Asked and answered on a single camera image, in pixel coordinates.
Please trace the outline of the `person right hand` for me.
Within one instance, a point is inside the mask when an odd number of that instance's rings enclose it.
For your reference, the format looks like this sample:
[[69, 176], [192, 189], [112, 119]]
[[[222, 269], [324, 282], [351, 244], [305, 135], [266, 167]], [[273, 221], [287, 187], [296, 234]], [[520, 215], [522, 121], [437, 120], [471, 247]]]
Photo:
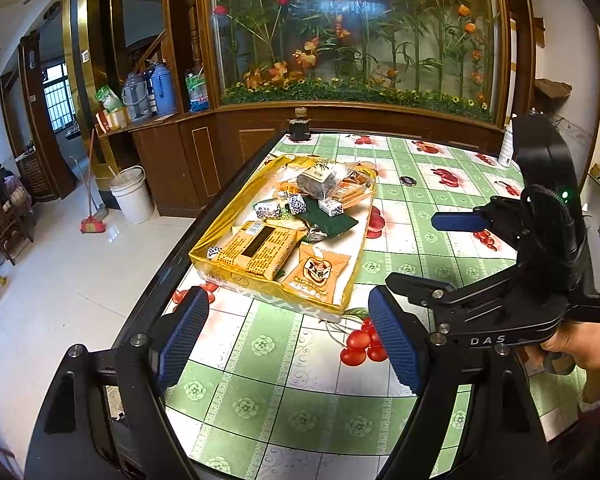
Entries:
[[535, 366], [542, 364], [548, 352], [572, 356], [586, 373], [582, 401], [600, 402], [600, 323], [562, 322], [547, 341], [517, 350], [522, 362], [531, 361]]

